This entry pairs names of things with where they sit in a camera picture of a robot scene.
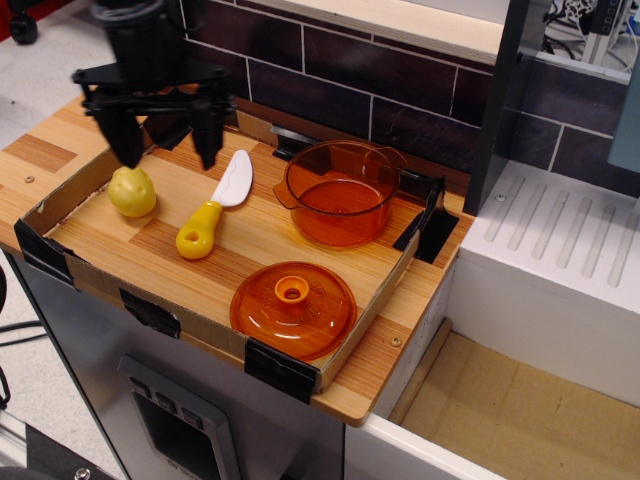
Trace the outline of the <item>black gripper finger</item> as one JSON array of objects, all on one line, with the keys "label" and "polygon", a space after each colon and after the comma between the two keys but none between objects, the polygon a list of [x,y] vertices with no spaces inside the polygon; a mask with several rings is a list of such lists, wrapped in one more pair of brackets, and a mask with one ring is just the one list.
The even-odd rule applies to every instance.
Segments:
[{"label": "black gripper finger", "polygon": [[121,164],[135,168],[144,153],[144,137],[136,118],[122,111],[100,111],[95,119]]},{"label": "black gripper finger", "polygon": [[223,146],[224,122],[212,111],[196,112],[191,121],[192,137],[204,170],[211,169],[216,156]]}]

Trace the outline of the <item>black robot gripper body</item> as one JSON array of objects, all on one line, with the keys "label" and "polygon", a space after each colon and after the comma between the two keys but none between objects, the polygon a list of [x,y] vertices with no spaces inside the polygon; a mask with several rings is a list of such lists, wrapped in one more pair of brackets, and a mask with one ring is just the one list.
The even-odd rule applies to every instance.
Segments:
[{"label": "black robot gripper body", "polygon": [[73,74],[87,115],[222,120],[233,111],[228,70],[187,53],[186,37],[205,20],[186,23],[179,1],[97,1],[91,15],[115,61]]}]

